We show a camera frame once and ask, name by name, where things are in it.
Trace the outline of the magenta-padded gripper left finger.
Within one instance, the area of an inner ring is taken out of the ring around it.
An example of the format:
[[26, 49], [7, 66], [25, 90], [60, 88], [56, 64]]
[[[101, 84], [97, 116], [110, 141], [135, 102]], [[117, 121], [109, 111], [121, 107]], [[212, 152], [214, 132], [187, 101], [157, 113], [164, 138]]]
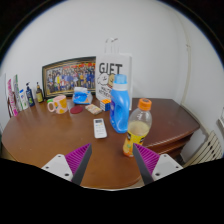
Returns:
[[42, 169], [80, 185], [92, 154], [91, 144], [79, 147], [67, 155], [57, 154]]

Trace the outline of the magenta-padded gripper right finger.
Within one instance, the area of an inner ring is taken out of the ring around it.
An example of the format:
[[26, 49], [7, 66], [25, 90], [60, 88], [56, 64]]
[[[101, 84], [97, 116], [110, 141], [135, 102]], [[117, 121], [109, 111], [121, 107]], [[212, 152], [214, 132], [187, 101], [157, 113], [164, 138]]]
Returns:
[[145, 185], [182, 169], [168, 154], [157, 154], [142, 145], [133, 144], [133, 155]]

